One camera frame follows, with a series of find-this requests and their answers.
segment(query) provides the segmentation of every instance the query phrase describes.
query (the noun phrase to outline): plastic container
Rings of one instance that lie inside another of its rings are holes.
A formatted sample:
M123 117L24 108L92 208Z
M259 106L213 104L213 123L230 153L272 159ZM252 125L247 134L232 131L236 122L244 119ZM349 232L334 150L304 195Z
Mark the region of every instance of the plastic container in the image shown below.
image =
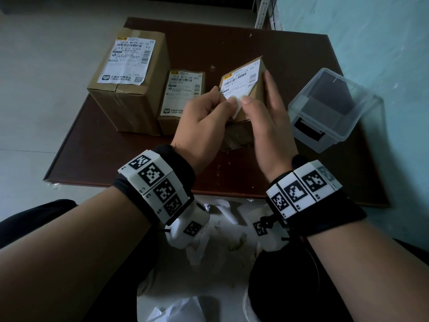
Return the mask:
M320 153L346 140L377 101L372 91L323 68L289 104L293 136Z

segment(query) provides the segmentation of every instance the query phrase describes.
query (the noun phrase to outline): wristband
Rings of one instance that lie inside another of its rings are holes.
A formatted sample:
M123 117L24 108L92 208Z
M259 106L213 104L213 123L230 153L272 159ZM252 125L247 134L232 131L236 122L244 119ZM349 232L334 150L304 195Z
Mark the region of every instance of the wristband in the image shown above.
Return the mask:
M151 222L160 220L169 226L194 200L190 188L195 173L171 146L154 150L142 152L118 169L120 175L113 185Z
M292 165L294 171L280 175L267 190L271 209L300 236L310 236L327 229L361 220L366 213L350 201L342 185L321 162Z

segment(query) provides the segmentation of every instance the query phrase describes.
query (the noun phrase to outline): cardboard box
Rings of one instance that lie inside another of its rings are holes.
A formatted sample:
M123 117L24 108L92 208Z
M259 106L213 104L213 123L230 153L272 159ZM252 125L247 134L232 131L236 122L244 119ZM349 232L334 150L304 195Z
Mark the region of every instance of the cardboard box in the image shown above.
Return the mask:
M255 86L250 91L249 96L255 98L256 100L260 100L265 104L265 84L263 80L263 72L265 71L265 65L262 61L262 57L258 57L250 61L249 63L240 66L238 69L235 69L224 75L221 79L221 83L219 84L219 88L222 88L224 80L233 77L234 73L236 73L238 70L248 66L249 64L254 63L257 60L260 60L259 70L257 73L258 79L256 81ZM225 137L222 142L221 150L237 149L241 146L252 144L253 142L254 138L252 124L246 118L246 114L241 108L236 118L233 121L227 123L227 127L225 129Z
M143 43L147 40L154 43ZM146 55L149 51L144 48L149 48L151 55ZM123 67L114 61L124 61L130 49L138 52L135 53L138 54L135 56L136 64L128 66L131 69L127 69L123 75L106 74L106 70L115 72L117 68ZM90 81L88 91L118 131L160 135L157 115L169 70L165 34L122 28Z
M206 74L188 70L171 70L158 114L158 122L164 135L176 133L186 103L205 93Z

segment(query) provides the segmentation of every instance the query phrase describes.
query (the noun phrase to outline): wooden table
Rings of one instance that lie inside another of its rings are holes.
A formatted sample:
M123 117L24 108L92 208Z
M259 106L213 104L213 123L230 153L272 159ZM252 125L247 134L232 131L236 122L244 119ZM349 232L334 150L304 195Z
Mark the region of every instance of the wooden table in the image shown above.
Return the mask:
M320 68L342 74L328 36L128 18L125 27L164 32L172 68L206 72L206 89L219 85L223 74L263 56L285 104ZM171 137L119 133L88 96L58 151L45 180L63 184L109 186L117 169L130 158ZM319 159L363 205L388 206L362 130L322 154L298 143L311 160ZM197 177L199 195L264 198L268 183L260 172L253 146L218 153Z

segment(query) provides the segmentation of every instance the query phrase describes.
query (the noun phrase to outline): light blue wall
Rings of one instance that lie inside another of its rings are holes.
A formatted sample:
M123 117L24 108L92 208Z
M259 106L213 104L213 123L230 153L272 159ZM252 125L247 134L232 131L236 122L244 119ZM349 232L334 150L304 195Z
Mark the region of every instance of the light blue wall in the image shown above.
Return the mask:
M429 0L277 0L277 10L283 30L327 34L344 76L383 98L364 125L393 208L368 213L429 249Z

